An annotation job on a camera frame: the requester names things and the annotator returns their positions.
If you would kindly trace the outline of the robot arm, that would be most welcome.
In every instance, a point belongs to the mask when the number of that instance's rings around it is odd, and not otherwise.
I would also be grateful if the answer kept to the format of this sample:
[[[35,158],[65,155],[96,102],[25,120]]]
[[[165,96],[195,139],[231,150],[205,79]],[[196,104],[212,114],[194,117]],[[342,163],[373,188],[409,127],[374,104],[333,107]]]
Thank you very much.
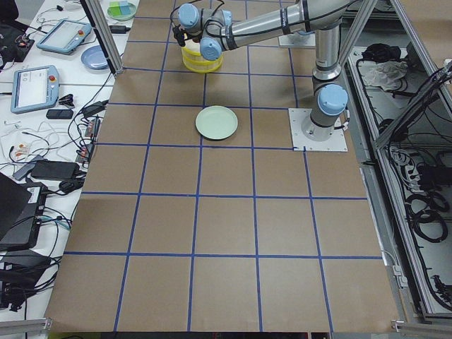
[[[215,61],[225,51],[296,32],[315,34],[314,94],[334,83],[341,72],[340,23],[351,1],[296,1],[295,4],[234,23],[232,13],[221,7],[197,8],[193,2],[173,10],[177,22],[172,32],[179,46],[186,40],[200,44],[201,56]]]

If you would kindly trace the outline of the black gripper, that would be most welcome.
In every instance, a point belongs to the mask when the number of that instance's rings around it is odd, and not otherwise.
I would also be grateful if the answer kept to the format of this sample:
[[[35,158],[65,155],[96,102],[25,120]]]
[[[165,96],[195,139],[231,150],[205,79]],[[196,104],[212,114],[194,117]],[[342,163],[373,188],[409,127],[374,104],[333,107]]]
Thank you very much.
[[[175,40],[177,41],[177,44],[180,47],[185,47],[186,46],[186,42],[189,41],[189,40],[192,40],[194,42],[198,42],[198,37],[196,35],[188,33],[180,25],[176,25],[174,27],[174,38],[175,38]]]

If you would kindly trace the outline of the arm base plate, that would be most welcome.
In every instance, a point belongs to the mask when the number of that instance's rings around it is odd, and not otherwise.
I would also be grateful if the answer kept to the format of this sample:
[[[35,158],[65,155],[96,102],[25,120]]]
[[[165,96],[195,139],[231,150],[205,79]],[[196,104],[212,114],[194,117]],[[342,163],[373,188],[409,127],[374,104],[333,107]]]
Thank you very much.
[[[348,151],[345,132],[343,128],[340,129],[342,122],[339,117],[334,126],[322,128],[312,123],[309,108],[289,108],[288,114],[293,150],[339,153]]]
[[[315,49],[314,32],[295,32],[278,38],[279,46],[282,48]]]

